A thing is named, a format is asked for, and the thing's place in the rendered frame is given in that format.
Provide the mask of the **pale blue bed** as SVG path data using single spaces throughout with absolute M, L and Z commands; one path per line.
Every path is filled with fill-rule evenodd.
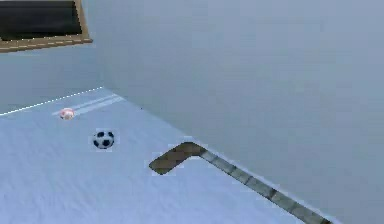
M 332 222 L 99 88 L 0 113 L 0 224 Z

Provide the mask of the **wooden framed window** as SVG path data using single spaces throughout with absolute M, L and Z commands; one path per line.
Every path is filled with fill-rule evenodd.
M 82 0 L 0 0 L 0 53 L 92 42 Z

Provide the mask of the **black and white soccer ball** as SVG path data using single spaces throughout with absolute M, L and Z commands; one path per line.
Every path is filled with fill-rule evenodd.
M 113 146 L 115 142 L 114 134 L 111 131 L 99 131 L 93 135 L 93 145 L 102 150 L 106 150 Z

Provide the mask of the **pink and white ball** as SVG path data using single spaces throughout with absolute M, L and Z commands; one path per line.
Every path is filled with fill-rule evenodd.
M 63 108 L 60 111 L 60 118 L 64 120 L 71 120 L 74 117 L 75 111 L 72 108 Z

